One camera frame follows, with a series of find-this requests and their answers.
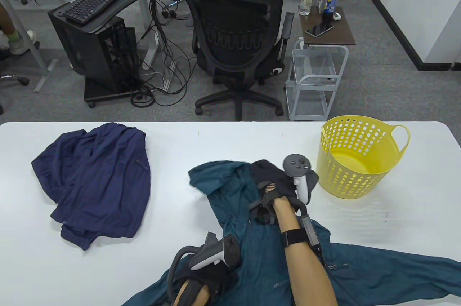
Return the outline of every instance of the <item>office chair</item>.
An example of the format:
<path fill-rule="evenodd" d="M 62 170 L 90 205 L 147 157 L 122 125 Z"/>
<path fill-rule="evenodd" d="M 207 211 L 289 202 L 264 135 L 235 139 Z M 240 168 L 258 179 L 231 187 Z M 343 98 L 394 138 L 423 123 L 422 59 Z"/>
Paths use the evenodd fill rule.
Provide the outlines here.
<path fill-rule="evenodd" d="M 0 75 L 0 80 L 6 80 L 6 79 L 15 79 L 22 86 L 27 86 L 29 83 L 29 79 L 27 79 L 26 77 L 17 77 L 16 75 L 12 75 L 12 74 Z M 2 114 L 3 114 L 3 108 L 0 103 L 0 115 Z"/>
<path fill-rule="evenodd" d="M 203 114 L 203 105 L 233 100 L 236 121 L 242 120 L 243 101 L 273 106 L 275 114 L 282 116 L 283 108 L 280 101 L 251 91 L 250 87 L 257 81 L 262 85 L 264 79 L 283 70 L 283 59 L 294 17 L 293 13 L 286 13 L 281 39 L 275 44 L 283 0 L 186 0 L 186 2 L 191 9 L 193 19 L 192 49 L 197 55 L 197 64 L 213 78 L 214 84 L 222 83 L 227 87 L 225 91 L 197 100 L 196 115 Z M 238 27 L 239 22 L 235 21 L 232 22 L 233 27 L 224 26 L 226 22 L 217 21 L 214 14 L 216 9 L 221 9 L 217 8 L 217 2 L 224 4 L 224 7 L 226 3 L 232 3 L 234 6 L 240 4 L 249 8 L 250 12 L 254 9 L 255 19 L 259 19 L 259 22 L 254 24 L 257 27 L 250 31 L 245 28 L 245 31 L 242 31 Z M 191 26 L 192 21 L 189 20 L 186 25 Z"/>

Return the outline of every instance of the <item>basket handle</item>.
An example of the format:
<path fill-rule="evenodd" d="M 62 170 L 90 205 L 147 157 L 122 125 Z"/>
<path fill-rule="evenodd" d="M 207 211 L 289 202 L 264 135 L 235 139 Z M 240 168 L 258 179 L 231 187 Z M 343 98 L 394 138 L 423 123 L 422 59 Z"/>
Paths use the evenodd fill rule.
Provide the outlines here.
<path fill-rule="evenodd" d="M 400 159 L 402 158 L 403 154 L 405 153 L 405 150 L 406 150 L 407 147 L 408 147 L 408 144 L 410 143 L 411 133 L 410 133 L 410 130 L 409 130 L 406 126 L 403 126 L 403 125 L 395 125 L 394 128 L 392 128 L 392 131 L 391 131 L 390 133 L 392 134 L 392 132 L 393 132 L 397 127 L 405 128 L 405 130 L 407 131 L 407 135 L 408 135 L 407 143 L 406 143 L 405 146 L 403 146 L 403 148 L 400 150 L 400 156 L 399 156 L 399 161 L 400 161 Z"/>
<path fill-rule="evenodd" d="M 328 138 L 326 137 L 325 128 L 323 128 L 323 126 L 322 126 L 322 138 L 326 142 L 326 148 L 322 146 L 322 149 L 325 153 L 328 153 L 328 150 L 330 149 L 330 142 L 328 141 Z"/>

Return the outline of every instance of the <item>chair wheel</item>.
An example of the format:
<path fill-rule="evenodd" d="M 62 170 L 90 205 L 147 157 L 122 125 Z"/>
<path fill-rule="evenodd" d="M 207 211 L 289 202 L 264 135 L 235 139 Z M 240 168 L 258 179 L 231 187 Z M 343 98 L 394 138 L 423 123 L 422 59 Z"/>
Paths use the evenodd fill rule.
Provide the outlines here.
<path fill-rule="evenodd" d="M 26 77 L 20 77 L 18 81 L 22 86 L 27 86 L 30 82 L 30 80 L 27 79 Z"/>

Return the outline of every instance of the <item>wire basket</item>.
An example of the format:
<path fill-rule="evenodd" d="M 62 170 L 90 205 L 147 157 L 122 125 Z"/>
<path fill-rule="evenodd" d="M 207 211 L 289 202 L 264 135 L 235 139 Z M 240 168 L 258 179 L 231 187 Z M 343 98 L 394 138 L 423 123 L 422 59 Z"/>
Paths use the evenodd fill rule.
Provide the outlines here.
<path fill-rule="evenodd" d="M 400 150 L 392 131 L 403 127 L 408 140 Z M 319 183 L 329 193 L 357 199 L 369 193 L 399 163 L 410 142 L 410 131 L 365 116 L 345 115 L 322 126 L 318 150 Z"/>

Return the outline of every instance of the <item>floor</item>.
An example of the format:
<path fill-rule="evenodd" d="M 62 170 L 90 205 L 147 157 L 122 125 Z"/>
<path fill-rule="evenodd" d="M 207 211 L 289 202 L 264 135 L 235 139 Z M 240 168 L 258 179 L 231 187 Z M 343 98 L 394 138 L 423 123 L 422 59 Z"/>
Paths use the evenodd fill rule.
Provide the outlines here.
<path fill-rule="evenodd" d="M 163 108 L 135 108 L 128 99 L 98 103 L 90 109 L 82 100 L 84 78 L 69 68 L 69 60 L 51 25 L 46 12 L 53 8 L 53 0 L 38 0 L 40 6 L 29 2 L 17 5 L 19 15 L 27 29 L 37 32 L 41 41 L 41 55 L 46 63 L 58 62 L 39 93 L 33 89 L 40 78 L 36 63 L 30 53 L 7 59 L 0 63 L 3 74 L 13 73 L 30 78 L 30 85 L 22 87 L 15 82 L 0 85 L 0 102 L 5 114 L 0 124 L 7 121 L 230 121 L 234 118 L 232 103 L 204 107 L 204 114 L 194 114 L 194 101 L 222 87 L 201 69 L 196 68 L 184 99 L 178 104 Z M 350 56 L 339 86 L 330 117 L 345 114 L 366 115 L 380 120 L 441 121 L 461 142 L 461 72 L 418 72 L 402 46 L 395 38 L 371 0 L 341 2 L 357 42 L 350 48 Z M 296 11 L 296 5 L 285 5 L 285 11 Z M 187 13 L 186 4 L 178 9 Z M 140 37 L 144 30 L 139 19 L 139 6 L 135 3 L 121 16 L 125 24 L 136 28 Z M 184 21 L 174 21 L 165 28 L 168 38 L 191 57 L 191 29 Z M 294 42 L 301 36 L 299 19 L 295 16 L 292 38 L 288 43 L 287 59 Z M 144 41 L 140 43 L 145 52 Z M 157 59 L 155 70 L 161 70 Z M 262 87 L 254 89 L 286 102 L 283 84 L 286 71 L 272 78 Z M 159 103 L 173 103 L 178 96 L 155 94 Z M 271 108 L 247 103 L 243 117 L 246 121 L 288 120 L 276 117 Z"/>

